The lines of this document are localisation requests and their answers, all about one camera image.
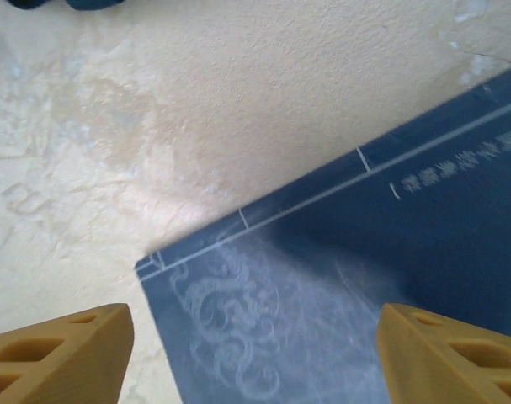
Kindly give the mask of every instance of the beige surface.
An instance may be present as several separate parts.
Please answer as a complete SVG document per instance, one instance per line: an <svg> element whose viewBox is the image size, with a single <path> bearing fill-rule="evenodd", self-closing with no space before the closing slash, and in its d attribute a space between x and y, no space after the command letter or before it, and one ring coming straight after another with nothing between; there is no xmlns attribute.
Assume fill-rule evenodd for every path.
<svg viewBox="0 0 511 404"><path fill-rule="evenodd" d="M136 260L510 66L511 0L0 0L0 332L128 302L178 402Z"/></svg>

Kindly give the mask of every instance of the white border line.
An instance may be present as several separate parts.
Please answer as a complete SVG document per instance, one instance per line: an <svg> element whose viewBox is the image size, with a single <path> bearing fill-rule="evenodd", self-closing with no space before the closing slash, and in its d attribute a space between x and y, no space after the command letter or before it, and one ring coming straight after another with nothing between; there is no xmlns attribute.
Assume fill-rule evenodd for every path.
<svg viewBox="0 0 511 404"><path fill-rule="evenodd" d="M228 242L231 242L232 240L235 240L235 239L237 239L239 237L242 237L242 236L244 236L245 234L248 234L251 231L254 231L254 230L257 230L260 227L266 226L269 223L271 223L273 221L276 221L276 220L278 220L279 218L281 218L283 216L288 215L289 213L296 212L297 210L299 210L301 208L304 208L304 207L306 207L308 205L311 205L312 203L317 202L318 200L321 200L323 198L326 198L327 196L329 196L331 194L335 194L336 192L341 191L342 189L345 189L345 188L347 188L347 187L349 187L349 186L351 186L351 185L353 185L355 183L358 183L359 181L361 181L363 179L371 177L372 175L380 173L381 171L384 171L387 168L393 167L393 166L395 166L396 164L398 164L400 162L404 162L405 160L407 160L407 159L409 159L411 157L414 157L417 154L425 152L425 151L427 151L427 150L429 150L429 149L431 149L431 148L433 148L435 146L438 146L438 145L440 145L442 143L445 143L445 142L447 142L447 141L449 141L449 140L451 140L451 139L453 139L453 138L455 138L455 137L457 137L459 135L462 135L462 134L466 133L469 130L472 130L472 129L476 128L477 126L483 125L483 124L489 122L490 120L494 120L494 119L496 119L496 118L498 118L500 116L503 116L503 115L507 114L508 112L511 112L511 104L506 105L505 107L502 107L500 109L497 109L496 111L493 111L490 114L482 116L481 118L478 118L477 120L473 120L472 122L470 122L470 123L468 123L466 125L463 125L460 128L457 128L455 130L452 130L452 131L446 133L445 135L442 135L442 136L438 137L437 139L429 141L429 142L425 143L422 146L416 147L415 149L412 149L411 151L403 153L403 154L401 154L401 156L396 157L394 159L391 159L390 161L385 162L384 164L381 164L380 166L377 166L377 167L373 168L372 170L370 170L367 173L362 173L360 175L357 175L356 177L350 179L349 181L345 181L344 183L341 183L340 185L336 185L335 187L330 188L327 191L324 191L324 192L322 192L322 193L320 193L318 195L315 195L312 198L305 200L304 202L300 202L298 205L295 205L295 206L293 206L293 207L291 207L291 208L289 208L287 210L283 210L280 213L278 213L276 215L273 215L273 216L269 217L268 219L266 219L264 221L260 221L256 225L253 225L253 226L251 226L251 227L249 227L249 228L247 228L245 230L242 230L242 231L240 231L238 233L233 234L232 236L229 236L229 237L224 238L224 239L222 239L222 240L220 240L218 242L215 242L214 244L212 244L212 245L210 245L208 247L201 248L198 252L194 252L193 254L191 254L191 255L189 255L187 257L181 258L178 261L176 261L175 263L170 263L169 265L165 265L162 268L158 269L156 272L153 272L151 274L148 274L148 275L142 277L141 278L141 282L142 283L146 282L149 279L152 279L155 276L158 276L159 274L161 274L163 272L166 272L169 269L174 268L174 267L180 265L181 263L186 263L186 262L188 262L192 258L196 258L196 257L198 257L200 255L203 255L204 253L207 253L207 252L209 252L210 250L213 250L216 247L222 246L223 244L227 244Z"/></svg>
<svg viewBox="0 0 511 404"><path fill-rule="evenodd" d="M248 223L246 222L246 218L244 217L244 213L242 212L242 208L238 210L238 214L242 218L242 221L244 222L244 226L246 227L246 230L249 229Z"/></svg>
<svg viewBox="0 0 511 404"><path fill-rule="evenodd" d="M368 173L370 173L370 172L371 172L371 168L370 168L370 165L367 163L367 160L365 160L364 153L362 153L362 151L359 149L359 147L356 147L356 151L358 152L359 159L360 159L360 160L362 161L362 163L364 164L365 171L367 171Z"/></svg>

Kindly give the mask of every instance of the textured plaster surface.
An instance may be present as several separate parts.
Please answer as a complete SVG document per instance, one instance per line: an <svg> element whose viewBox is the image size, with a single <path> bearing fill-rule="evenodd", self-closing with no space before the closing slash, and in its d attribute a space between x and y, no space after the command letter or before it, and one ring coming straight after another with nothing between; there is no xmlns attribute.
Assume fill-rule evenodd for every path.
<svg viewBox="0 0 511 404"><path fill-rule="evenodd" d="M179 402L146 253L511 67L511 0L0 0L0 332L113 301Z"/></svg>

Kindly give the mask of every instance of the yellow plastic piece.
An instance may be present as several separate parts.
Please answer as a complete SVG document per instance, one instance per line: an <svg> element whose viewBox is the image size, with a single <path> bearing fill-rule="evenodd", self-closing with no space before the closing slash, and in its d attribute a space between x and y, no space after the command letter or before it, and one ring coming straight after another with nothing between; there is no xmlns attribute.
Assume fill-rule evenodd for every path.
<svg viewBox="0 0 511 404"><path fill-rule="evenodd" d="M133 341L125 304L0 334L0 404L114 404Z"/></svg>
<svg viewBox="0 0 511 404"><path fill-rule="evenodd" d="M394 404L511 404L511 337L387 304L377 344Z"/></svg>

